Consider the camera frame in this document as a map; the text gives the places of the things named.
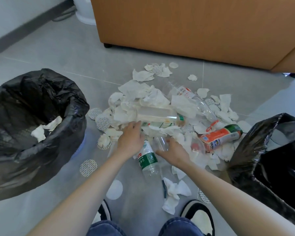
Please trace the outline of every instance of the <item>person's right hand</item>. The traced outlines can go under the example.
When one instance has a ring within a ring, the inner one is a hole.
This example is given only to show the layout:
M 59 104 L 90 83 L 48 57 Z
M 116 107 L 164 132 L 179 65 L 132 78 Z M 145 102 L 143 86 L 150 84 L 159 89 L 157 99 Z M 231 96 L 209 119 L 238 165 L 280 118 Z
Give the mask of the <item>person's right hand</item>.
M 167 142 L 169 143 L 168 151 L 157 150 L 155 152 L 157 155 L 161 156 L 174 167 L 177 167 L 181 170 L 185 166 L 188 166 L 190 163 L 192 163 L 189 158 L 189 154 L 181 146 L 181 144 L 176 142 L 173 138 L 170 138 Z

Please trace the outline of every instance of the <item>plastic bottle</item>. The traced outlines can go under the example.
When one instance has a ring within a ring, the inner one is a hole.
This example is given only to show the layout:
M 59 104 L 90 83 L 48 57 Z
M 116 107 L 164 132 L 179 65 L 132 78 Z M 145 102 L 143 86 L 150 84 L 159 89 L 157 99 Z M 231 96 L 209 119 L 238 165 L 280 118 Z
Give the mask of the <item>plastic bottle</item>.
M 160 174 L 157 158 L 152 150 L 148 140 L 144 140 L 142 149 L 137 154 L 139 165 L 145 178 L 156 176 Z
M 137 109 L 137 121 L 142 121 L 141 126 L 154 126 L 166 128 L 173 125 L 184 126 L 185 119 L 178 115 L 172 108 L 139 107 Z
M 278 124 L 271 140 L 280 146 L 295 141 L 295 121 Z
M 197 119 L 200 120 L 206 127 L 210 127 L 218 122 L 217 117 L 212 112 L 212 110 L 206 105 L 206 103 L 196 94 L 194 94 L 190 89 L 180 85 L 176 82 L 169 81 L 164 84 L 162 92 L 167 99 L 171 101 L 173 95 L 183 95 L 194 101 L 198 106 Z
M 243 131 L 237 124 L 230 124 L 220 130 L 206 133 L 200 136 L 200 139 L 205 144 L 205 150 L 211 151 L 220 145 L 240 139 Z

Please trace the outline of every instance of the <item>sofa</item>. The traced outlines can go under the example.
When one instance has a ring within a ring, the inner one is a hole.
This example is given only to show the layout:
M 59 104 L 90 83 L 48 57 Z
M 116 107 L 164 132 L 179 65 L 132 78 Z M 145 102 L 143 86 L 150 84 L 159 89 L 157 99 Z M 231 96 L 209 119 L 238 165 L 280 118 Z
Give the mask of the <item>sofa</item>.
M 91 0 L 100 41 L 295 73 L 295 0 Z

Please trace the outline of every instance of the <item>black and white sneaker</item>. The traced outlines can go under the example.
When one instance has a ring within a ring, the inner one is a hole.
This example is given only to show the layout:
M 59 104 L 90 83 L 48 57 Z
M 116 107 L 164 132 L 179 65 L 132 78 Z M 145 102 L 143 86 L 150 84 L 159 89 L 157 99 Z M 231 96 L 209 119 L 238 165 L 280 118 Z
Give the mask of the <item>black and white sneaker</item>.
M 208 208 L 198 200 L 189 201 L 182 209 L 181 217 L 193 222 L 206 236 L 215 236 L 212 215 Z
M 111 220 L 110 210 L 105 200 L 103 200 L 101 206 L 99 207 L 92 224 L 99 222 L 101 220 Z

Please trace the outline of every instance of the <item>forearm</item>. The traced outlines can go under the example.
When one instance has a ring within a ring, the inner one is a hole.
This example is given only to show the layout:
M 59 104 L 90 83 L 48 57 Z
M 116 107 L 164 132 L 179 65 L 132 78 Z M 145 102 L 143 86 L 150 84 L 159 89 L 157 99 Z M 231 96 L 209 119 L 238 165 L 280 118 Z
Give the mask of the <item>forearm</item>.
M 238 236 L 295 236 L 295 225 L 243 191 L 193 163 L 186 164 L 182 170 Z
M 28 236 L 86 235 L 124 160 L 115 152 L 86 182 L 44 218 Z

